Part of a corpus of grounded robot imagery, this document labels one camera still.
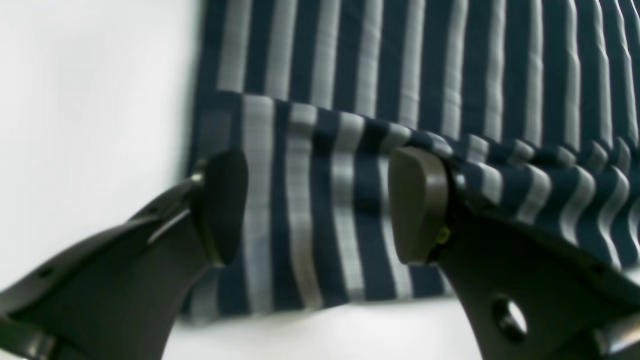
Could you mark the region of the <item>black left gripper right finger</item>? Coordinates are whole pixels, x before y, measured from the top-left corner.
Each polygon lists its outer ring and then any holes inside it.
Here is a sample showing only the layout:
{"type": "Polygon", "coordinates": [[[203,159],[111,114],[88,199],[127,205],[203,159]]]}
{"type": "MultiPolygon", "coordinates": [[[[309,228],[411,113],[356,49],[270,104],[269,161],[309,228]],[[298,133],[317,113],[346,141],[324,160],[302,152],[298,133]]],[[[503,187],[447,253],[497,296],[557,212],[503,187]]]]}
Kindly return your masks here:
{"type": "Polygon", "coordinates": [[[391,151],[398,260],[445,274],[485,360],[637,360],[639,287],[558,235],[509,219],[456,162],[391,151]]]}

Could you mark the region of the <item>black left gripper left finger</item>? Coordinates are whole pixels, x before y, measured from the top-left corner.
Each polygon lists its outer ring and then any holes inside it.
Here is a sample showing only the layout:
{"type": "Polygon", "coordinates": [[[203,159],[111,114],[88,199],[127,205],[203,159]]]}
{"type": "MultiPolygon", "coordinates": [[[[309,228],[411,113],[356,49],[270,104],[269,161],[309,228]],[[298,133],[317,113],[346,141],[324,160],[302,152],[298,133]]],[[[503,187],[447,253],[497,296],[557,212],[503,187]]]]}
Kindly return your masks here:
{"type": "Polygon", "coordinates": [[[192,286],[242,239],[242,150],[201,162],[124,223],[65,249],[1,292],[12,360],[160,360],[192,286]]]}

